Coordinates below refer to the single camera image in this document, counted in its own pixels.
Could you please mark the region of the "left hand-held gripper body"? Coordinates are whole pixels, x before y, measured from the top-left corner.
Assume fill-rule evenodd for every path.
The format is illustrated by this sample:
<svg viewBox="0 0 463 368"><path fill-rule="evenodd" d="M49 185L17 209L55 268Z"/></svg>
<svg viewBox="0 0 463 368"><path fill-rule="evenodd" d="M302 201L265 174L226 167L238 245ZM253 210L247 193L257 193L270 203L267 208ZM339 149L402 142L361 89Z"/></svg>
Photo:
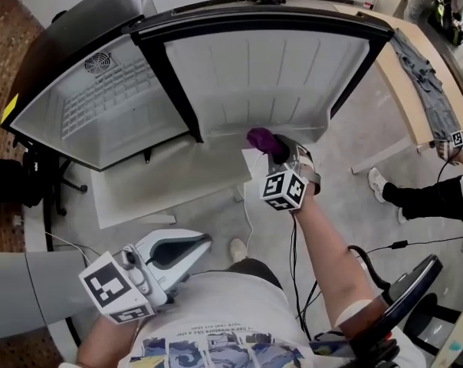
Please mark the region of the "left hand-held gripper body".
<svg viewBox="0 0 463 368"><path fill-rule="evenodd" d="M79 274L80 281L101 315L114 324L126 324L156 315L168 297L162 286L169 268L162 255L144 258L127 245L116 260L106 252Z"/></svg>

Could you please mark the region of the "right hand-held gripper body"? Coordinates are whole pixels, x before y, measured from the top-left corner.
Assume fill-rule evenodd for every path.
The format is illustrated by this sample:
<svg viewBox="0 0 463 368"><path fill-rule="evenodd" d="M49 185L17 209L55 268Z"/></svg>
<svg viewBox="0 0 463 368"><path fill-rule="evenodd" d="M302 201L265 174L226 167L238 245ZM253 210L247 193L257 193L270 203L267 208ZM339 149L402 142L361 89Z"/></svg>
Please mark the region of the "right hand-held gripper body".
<svg viewBox="0 0 463 368"><path fill-rule="evenodd" d="M277 211L298 210L303 205L305 195L313 195L307 180L291 169L268 173L261 180L259 192L260 199Z"/></svg>

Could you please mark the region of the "purple cleaning cloth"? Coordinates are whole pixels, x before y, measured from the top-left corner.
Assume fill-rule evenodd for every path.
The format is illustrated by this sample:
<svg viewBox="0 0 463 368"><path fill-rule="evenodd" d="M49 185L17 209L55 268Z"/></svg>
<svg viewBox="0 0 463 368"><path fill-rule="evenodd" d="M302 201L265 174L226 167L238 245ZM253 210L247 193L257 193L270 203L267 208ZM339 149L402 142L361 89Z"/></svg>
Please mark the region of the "purple cleaning cloth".
<svg viewBox="0 0 463 368"><path fill-rule="evenodd" d="M246 139L249 144L262 153L271 156L280 156L282 154L282 146L276 139L274 134L264 128L255 127L248 131Z"/></svg>

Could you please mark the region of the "black mini fridge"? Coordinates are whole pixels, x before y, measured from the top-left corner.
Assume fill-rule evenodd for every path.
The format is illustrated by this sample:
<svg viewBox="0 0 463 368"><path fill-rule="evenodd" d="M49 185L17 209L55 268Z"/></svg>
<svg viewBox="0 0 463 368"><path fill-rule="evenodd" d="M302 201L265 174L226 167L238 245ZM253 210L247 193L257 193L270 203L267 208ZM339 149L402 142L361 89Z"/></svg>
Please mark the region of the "black mini fridge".
<svg viewBox="0 0 463 368"><path fill-rule="evenodd" d="M318 140L394 35L334 1L83 0L29 48L2 128L98 172L255 127ZM62 140L64 100L141 58L157 85Z"/></svg>

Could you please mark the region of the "person's right forearm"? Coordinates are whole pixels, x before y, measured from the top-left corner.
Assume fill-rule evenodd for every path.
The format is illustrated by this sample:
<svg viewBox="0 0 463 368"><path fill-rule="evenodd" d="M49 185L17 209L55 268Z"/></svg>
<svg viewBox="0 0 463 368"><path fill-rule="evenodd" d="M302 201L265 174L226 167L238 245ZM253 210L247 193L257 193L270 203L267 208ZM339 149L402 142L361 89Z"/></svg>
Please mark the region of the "person's right forearm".
<svg viewBox="0 0 463 368"><path fill-rule="evenodd" d="M374 298L366 273L333 223L307 193L295 217L303 232L314 275L323 294L330 324L358 301Z"/></svg>

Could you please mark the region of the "person's left forearm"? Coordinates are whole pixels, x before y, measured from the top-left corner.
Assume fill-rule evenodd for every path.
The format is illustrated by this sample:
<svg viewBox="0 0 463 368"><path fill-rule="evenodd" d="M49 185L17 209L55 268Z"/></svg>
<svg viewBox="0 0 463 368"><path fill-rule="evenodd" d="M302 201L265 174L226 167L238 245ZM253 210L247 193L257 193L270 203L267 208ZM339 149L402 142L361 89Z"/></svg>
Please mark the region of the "person's left forearm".
<svg viewBox="0 0 463 368"><path fill-rule="evenodd" d="M78 348L76 364L82 368L117 368L131 351L138 326L138 321L114 324L98 317Z"/></svg>

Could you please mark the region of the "person's right hand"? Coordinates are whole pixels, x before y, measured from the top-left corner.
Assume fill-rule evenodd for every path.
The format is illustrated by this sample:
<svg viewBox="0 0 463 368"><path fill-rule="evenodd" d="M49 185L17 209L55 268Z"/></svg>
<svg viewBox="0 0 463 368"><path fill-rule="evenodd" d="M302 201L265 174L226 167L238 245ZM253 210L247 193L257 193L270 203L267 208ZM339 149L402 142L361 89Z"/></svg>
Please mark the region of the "person's right hand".
<svg viewBox="0 0 463 368"><path fill-rule="evenodd" d="M307 155L300 155L300 176L306 179L308 185L313 189L313 195L317 195L321 190L321 177L316 171L313 160Z"/></svg>

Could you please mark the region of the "white rectangular table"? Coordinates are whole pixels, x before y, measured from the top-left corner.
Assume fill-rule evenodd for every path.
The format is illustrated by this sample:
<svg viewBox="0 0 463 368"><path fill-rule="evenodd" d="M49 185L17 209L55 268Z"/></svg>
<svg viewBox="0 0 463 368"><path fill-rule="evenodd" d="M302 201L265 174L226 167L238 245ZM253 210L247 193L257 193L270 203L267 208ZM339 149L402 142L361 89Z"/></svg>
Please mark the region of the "white rectangular table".
<svg viewBox="0 0 463 368"><path fill-rule="evenodd" d="M138 154L103 172L91 173L101 229L144 218L251 179L243 136L221 136L208 143L180 138Z"/></svg>

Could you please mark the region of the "person's white printed t-shirt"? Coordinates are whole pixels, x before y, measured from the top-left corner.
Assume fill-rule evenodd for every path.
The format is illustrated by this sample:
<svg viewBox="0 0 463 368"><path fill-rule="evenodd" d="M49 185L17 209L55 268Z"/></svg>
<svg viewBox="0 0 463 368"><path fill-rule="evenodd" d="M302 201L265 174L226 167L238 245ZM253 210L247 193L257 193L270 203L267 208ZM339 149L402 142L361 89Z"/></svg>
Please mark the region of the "person's white printed t-shirt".
<svg viewBox="0 0 463 368"><path fill-rule="evenodd" d="M313 353L284 292L247 274L207 272L181 284L117 368L341 368Z"/></svg>

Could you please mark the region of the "person's black shorts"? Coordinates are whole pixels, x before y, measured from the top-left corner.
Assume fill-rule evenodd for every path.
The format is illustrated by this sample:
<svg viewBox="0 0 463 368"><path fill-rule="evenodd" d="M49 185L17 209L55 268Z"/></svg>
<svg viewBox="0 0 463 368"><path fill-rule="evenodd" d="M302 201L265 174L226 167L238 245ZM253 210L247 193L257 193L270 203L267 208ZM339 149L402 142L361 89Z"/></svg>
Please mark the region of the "person's black shorts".
<svg viewBox="0 0 463 368"><path fill-rule="evenodd" d="M282 290L281 283L271 271L271 269L263 262L254 259L254 258L244 258L234 264L232 264L227 270L227 272L237 273L237 274L246 274L255 276L264 281L273 284L275 287Z"/></svg>

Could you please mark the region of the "dark folded cloth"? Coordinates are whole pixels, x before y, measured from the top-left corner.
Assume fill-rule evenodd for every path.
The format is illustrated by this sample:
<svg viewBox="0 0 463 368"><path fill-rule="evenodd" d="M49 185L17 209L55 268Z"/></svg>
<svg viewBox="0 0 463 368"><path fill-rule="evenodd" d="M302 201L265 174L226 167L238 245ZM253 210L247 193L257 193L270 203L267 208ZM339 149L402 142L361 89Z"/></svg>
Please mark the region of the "dark folded cloth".
<svg viewBox="0 0 463 368"><path fill-rule="evenodd" d="M461 125L435 69L398 28L394 31L390 44L419 95L434 139L451 142L453 134L461 132Z"/></svg>

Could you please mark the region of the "black slatted chair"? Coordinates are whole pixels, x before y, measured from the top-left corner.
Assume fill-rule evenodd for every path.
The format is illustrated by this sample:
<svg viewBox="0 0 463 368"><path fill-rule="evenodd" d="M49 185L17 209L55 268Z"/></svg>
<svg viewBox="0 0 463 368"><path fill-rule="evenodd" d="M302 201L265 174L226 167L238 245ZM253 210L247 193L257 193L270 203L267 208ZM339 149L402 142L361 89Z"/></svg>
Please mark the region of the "black slatted chair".
<svg viewBox="0 0 463 368"><path fill-rule="evenodd" d="M437 295L429 293L414 307L407 317L402 331L419 349L435 357L439 349L419 338L419 335L434 318L449 324L455 324L460 315L461 311L459 310L439 305Z"/></svg>

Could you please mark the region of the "round light wooden table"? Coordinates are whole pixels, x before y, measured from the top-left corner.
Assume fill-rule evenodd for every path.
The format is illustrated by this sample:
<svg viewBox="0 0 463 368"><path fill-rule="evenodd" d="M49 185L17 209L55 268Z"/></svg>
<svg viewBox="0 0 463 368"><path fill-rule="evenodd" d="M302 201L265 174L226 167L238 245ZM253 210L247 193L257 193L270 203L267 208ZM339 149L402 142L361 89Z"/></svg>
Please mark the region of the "round light wooden table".
<svg viewBox="0 0 463 368"><path fill-rule="evenodd" d="M450 368L463 351L463 312L448 339L435 357L431 368Z"/></svg>

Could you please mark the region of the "white plastic grid rack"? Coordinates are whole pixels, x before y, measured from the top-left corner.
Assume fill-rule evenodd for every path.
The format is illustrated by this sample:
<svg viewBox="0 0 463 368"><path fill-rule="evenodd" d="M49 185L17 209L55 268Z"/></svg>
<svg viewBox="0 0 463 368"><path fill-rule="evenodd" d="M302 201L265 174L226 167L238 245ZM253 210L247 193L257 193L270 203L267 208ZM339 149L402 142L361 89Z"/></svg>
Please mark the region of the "white plastic grid rack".
<svg viewBox="0 0 463 368"><path fill-rule="evenodd" d="M142 58L101 74L93 84L64 100L61 139L67 140L102 114L156 85L156 75Z"/></svg>

